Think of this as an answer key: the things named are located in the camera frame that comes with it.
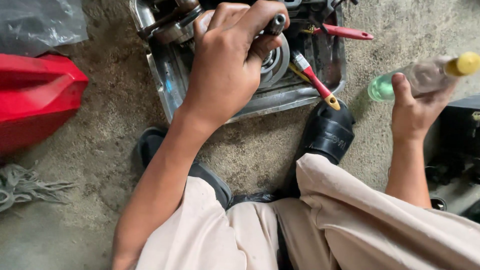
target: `black slipper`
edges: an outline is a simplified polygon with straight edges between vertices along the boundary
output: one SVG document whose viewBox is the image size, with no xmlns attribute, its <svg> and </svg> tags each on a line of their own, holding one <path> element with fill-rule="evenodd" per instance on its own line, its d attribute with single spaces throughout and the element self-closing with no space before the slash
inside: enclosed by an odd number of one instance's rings
<svg viewBox="0 0 480 270">
<path fill-rule="evenodd" d="M 142 159 L 144 168 L 148 166 L 153 156 L 160 148 L 163 139 L 167 135 L 167 129 L 160 129 L 157 127 L 149 127 L 145 129 L 137 143 L 137 151 Z M 209 170 L 205 164 L 199 162 L 197 159 L 193 161 L 188 176 L 199 177 L 205 180 L 215 190 L 216 199 L 220 202 L 223 209 L 227 208 L 232 199 L 232 191 L 227 183 L 223 182 L 220 177 Z"/>
<path fill-rule="evenodd" d="M 355 119 L 345 103 L 341 100 L 338 100 L 338 103 L 340 110 L 334 110 L 325 102 L 320 102 L 310 113 L 280 196 L 300 197 L 295 169 L 297 160 L 304 154 L 322 155 L 332 164 L 338 165 L 347 152 L 355 137 Z"/>
</svg>

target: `yellow bottle cap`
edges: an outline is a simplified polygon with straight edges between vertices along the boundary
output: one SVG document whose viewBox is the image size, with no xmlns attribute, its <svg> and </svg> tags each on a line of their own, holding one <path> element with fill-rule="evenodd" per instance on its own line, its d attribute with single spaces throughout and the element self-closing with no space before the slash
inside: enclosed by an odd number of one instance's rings
<svg viewBox="0 0 480 270">
<path fill-rule="evenodd" d="M 468 51 L 460 57 L 450 60 L 445 66 L 445 72 L 454 76 L 467 76 L 475 73 L 480 68 L 480 56 Z"/>
</svg>

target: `forearm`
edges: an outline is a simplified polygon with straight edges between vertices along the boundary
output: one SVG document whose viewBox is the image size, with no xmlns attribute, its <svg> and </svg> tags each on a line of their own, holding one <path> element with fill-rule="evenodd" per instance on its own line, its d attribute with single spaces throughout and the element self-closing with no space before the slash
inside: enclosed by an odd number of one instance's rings
<svg viewBox="0 0 480 270">
<path fill-rule="evenodd" d="M 150 234 L 177 209 L 193 159 L 209 136 L 188 122 L 174 117 L 120 217 L 113 243 L 114 270 L 131 267 Z"/>
<path fill-rule="evenodd" d="M 422 208 L 431 208 L 423 161 L 423 141 L 394 142 L 385 193 Z"/>
</svg>

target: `cloth mop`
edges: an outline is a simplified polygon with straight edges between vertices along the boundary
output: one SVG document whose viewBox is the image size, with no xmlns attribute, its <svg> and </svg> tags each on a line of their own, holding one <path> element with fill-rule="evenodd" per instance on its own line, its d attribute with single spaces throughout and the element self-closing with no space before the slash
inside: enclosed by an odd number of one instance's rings
<svg viewBox="0 0 480 270">
<path fill-rule="evenodd" d="M 77 187 L 72 182 L 57 181 L 45 183 L 38 179 L 38 173 L 16 164 L 7 164 L 0 169 L 0 212 L 14 203 L 32 200 L 64 203 L 60 191 Z"/>
</svg>

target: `concrete floor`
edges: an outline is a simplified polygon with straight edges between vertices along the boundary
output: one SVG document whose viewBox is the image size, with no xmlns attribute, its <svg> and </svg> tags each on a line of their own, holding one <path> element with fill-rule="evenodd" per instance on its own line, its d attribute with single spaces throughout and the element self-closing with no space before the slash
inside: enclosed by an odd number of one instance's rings
<svg viewBox="0 0 480 270">
<path fill-rule="evenodd" d="M 363 0 L 343 5 L 345 26 L 373 41 L 346 40 L 348 82 L 342 98 L 357 118 L 356 139 L 341 167 L 383 190 L 391 154 L 391 103 L 369 101 L 376 75 L 414 59 L 480 52 L 476 0 Z M 0 269 L 107 269 L 113 229 L 139 178 L 132 150 L 142 130 L 166 125 L 144 48 L 127 1 L 84 3 L 89 40 L 61 50 L 90 78 L 77 116 L 41 145 L 19 155 L 39 160 L 42 179 L 73 181 L 71 204 L 32 203 L 0 215 Z M 465 79 L 455 98 L 476 92 L 480 74 Z M 312 106 L 221 127 L 199 158 L 235 193 L 282 181 Z"/>
</svg>

